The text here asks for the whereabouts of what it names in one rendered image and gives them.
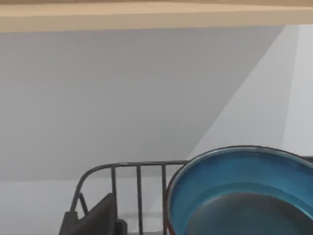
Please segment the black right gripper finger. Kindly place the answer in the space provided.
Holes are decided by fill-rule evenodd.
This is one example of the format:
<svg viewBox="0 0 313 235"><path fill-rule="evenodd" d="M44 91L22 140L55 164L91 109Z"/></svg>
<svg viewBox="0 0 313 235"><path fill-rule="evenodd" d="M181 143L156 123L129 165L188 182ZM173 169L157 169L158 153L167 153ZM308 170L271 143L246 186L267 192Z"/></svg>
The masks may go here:
<svg viewBox="0 0 313 235"><path fill-rule="evenodd" d="M58 235L114 235L117 210L113 193L108 193L91 210L87 210L82 193L79 200L85 215L78 218L76 211L66 212Z"/></svg>

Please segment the wooden cupboard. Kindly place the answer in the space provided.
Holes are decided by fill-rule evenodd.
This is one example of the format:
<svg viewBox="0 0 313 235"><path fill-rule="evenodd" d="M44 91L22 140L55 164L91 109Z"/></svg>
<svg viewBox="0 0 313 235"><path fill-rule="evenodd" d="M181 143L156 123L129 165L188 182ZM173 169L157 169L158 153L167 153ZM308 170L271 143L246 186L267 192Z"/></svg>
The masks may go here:
<svg viewBox="0 0 313 235"><path fill-rule="evenodd" d="M313 24L313 0L0 0L0 32Z"/></svg>

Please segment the blue plate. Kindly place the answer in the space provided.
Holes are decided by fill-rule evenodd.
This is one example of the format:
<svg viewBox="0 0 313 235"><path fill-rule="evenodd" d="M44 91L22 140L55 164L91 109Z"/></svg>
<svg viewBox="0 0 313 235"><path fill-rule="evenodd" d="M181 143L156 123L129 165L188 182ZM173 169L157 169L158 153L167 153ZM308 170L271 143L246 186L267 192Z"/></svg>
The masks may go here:
<svg viewBox="0 0 313 235"><path fill-rule="evenodd" d="M170 235L313 235L313 163L280 149L205 152L166 191Z"/></svg>

